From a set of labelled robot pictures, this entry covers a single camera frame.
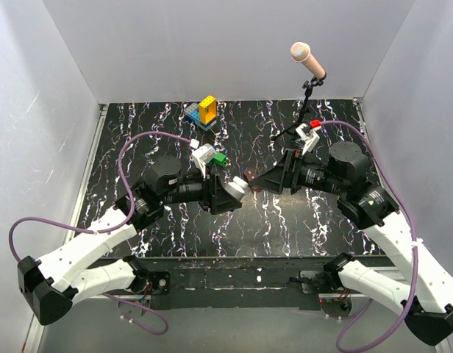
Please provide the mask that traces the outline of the white vitamin pill bottle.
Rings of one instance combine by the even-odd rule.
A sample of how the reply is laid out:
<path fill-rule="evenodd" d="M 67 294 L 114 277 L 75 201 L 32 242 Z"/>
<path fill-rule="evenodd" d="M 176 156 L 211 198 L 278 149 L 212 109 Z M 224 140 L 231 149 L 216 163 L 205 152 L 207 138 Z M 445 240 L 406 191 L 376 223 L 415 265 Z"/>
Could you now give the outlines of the white vitamin pill bottle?
<path fill-rule="evenodd" d="M 228 182 L 225 190 L 235 199 L 241 201 L 246 194 L 249 184 L 239 176 L 235 176 L 232 181 Z"/>

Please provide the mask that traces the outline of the red weekly pill organizer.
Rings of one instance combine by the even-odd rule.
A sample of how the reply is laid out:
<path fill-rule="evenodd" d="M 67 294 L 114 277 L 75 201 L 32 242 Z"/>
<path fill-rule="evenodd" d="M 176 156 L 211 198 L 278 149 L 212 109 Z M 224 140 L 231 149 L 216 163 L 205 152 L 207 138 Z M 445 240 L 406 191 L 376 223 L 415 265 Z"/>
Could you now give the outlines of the red weekly pill organizer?
<path fill-rule="evenodd" d="M 257 192 L 259 189 L 251 185 L 251 182 L 257 178 L 257 172 L 252 167 L 250 167 L 243 172 L 243 175 L 246 181 L 248 182 L 250 189 L 253 192 Z"/>

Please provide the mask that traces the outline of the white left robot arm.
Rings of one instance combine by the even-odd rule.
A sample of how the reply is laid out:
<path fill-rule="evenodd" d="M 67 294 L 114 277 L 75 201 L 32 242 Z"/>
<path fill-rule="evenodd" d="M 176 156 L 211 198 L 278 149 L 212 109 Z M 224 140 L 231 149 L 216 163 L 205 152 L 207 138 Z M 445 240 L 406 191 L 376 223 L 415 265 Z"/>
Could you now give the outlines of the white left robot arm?
<path fill-rule="evenodd" d="M 118 244 L 159 220 L 167 204 L 198 202 L 213 215 L 242 206 L 248 185 L 240 177 L 223 183 L 207 169 L 194 168 L 184 176 L 180 171 L 178 159 L 159 159 L 87 232 L 38 259 L 27 256 L 18 262 L 19 290 L 42 325 L 58 321 L 93 296 L 112 290 L 139 294 L 147 287 L 157 290 L 161 279 L 168 280 L 166 273 L 151 272 L 134 255 L 94 266 Z"/>

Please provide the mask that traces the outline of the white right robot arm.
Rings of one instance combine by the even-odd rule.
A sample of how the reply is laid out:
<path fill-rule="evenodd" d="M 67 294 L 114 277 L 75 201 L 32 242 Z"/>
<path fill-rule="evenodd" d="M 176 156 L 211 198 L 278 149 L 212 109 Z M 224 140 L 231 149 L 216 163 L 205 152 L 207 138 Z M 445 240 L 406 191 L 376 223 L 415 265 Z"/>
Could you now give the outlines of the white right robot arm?
<path fill-rule="evenodd" d="M 327 163 L 311 153 L 287 149 L 269 171 L 249 184 L 275 194 L 306 187 L 335 194 L 338 209 L 370 237 L 408 281 L 394 281 L 364 266 L 350 254 L 324 265 L 324 283 L 332 292 L 358 291 L 394 313 L 422 342 L 437 346 L 453 333 L 453 277 L 429 250 L 413 240 L 410 225 L 391 195 L 368 180 L 371 160 L 352 142 L 329 149 Z"/>

